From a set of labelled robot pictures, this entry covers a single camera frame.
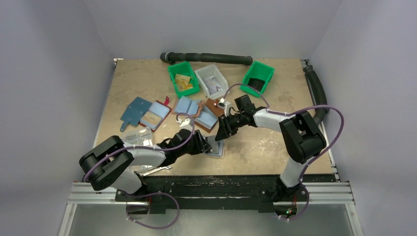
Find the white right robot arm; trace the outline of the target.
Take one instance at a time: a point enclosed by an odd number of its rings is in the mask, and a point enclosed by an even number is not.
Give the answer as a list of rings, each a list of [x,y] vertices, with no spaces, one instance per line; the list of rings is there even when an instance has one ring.
[[[218,106],[224,110],[218,118],[219,128],[216,141],[227,139],[244,126],[268,128],[282,134],[289,161],[275,184],[270,197],[278,200],[290,199],[301,185],[301,178],[308,162],[317,157],[327,142],[308,111],[296,115],[282,115],[266,107],[256,107],[249,96],[235,99],[237,111],[231,114],[231,104],[224,98]]]

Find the cream card holder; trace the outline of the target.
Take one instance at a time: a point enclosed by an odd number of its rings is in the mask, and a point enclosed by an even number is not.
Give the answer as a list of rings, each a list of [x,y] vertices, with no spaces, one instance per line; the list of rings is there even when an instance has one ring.
[[[206,155],[223,158],[225,148],[224,140],[216,141],[215,136],[207,136],[205,139],[210,145],[210,149],[206,152]]]

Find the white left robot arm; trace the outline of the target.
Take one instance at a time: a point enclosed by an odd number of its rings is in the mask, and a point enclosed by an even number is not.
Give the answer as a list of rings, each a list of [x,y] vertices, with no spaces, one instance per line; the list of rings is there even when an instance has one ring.
[[[135,146],[113,135],[84,154],[79,165],[85,173],[83,181],[90,183],[95,191],[113,187],[123,190],[134,201],[141,201],[147,188],[143,178],[128,167],[166,167],[183,155],[206,153],[211,149],[211,144],[199,130],[181,129],[172,138],[153,146]]]

